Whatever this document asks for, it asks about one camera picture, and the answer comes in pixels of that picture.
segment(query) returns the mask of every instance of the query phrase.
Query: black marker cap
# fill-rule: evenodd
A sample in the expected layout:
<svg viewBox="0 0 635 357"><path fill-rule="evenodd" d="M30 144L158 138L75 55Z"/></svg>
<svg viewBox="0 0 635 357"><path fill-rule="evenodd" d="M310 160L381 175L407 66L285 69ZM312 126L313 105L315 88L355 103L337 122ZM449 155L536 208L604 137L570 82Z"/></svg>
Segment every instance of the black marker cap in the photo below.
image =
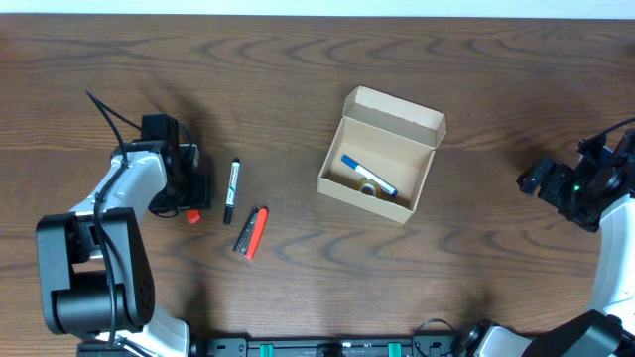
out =
<svg viewBox="0 0 635 357"><path fill-rule="evenodd" d="M222 218L222 222L225 224L231 223L231 213L234 211L234 206L225 206L225 216Z"/></svg>

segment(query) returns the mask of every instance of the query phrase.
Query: roll of tape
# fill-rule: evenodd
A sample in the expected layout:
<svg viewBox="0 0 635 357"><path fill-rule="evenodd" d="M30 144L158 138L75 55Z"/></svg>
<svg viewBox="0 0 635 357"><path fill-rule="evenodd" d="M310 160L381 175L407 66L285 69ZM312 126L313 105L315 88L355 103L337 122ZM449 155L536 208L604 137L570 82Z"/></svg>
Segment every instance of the roll of tape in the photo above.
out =
<svg viewBox="0 0 635 357"><path fill-rule="evenodd" d="M357 190L373 197L381 197L381 187L377 182L370 178L361 179L357 184Z"/></svg>

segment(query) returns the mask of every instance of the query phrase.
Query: cardboard box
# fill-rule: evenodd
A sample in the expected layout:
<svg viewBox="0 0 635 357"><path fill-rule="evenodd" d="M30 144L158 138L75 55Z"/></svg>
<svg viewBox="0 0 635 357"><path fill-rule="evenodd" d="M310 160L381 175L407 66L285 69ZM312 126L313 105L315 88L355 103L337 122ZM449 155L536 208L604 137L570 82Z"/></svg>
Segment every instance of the cardboard box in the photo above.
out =
<svg viewBox="0 0 635 357"><path fill-rule="evenodd" d="M344 103L339 127L317 177L317 191L406 223L415 213L445 116L421 105L359 86ZM348 155L397 188L381 198L357 190L363 176L345 164Z"/></svg>

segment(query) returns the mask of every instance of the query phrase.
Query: blue marker cap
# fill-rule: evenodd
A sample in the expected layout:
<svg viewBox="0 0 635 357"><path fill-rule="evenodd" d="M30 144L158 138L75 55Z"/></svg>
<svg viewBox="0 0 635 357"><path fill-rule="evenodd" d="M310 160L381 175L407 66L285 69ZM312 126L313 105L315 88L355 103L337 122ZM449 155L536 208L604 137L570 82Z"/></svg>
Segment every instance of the blue marker cap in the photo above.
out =
<svg viewBox="0 0 635 357"><path fill-rule="evenodd" d="M342 160L345 164L349 165L349 166L350 166L353 170L355 170L355 168L357 168L357 166L359 165L359 164L357 164L357 162L356 162L356 161L352 160L352 159L351 159L348 155L346 155L346 154L344 154L344 155L342 155L342 156L341 156L341 160Z"/></svg>

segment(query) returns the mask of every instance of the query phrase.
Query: wooden table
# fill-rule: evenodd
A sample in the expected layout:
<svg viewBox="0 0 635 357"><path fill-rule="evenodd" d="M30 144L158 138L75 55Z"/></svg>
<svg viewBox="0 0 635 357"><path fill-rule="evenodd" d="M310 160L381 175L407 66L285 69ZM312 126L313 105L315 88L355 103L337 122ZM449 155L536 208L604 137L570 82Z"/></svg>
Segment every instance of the wooden table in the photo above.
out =
<svg viewBox="0 0 635 357"><path fill-rule="evenodd" d="M605 21L0 16L0 354L70 355L77 342L44 325L34 233L109 167L116 141L86 89L134 121L166 111L187 124L215 177L200 224L148 216L142 227L158 303L195 328L277 337L408 335L431 317L523 332L564 323L589 299L600 234L515 179L541 155L574 165L579 139L633 115L634 34L633 22ZM317 193L344 97L360 84L448 119L405 225ZM241 185L223 225L234 157ZM247 262L231 247L254 204L271 215Z"/></svg>

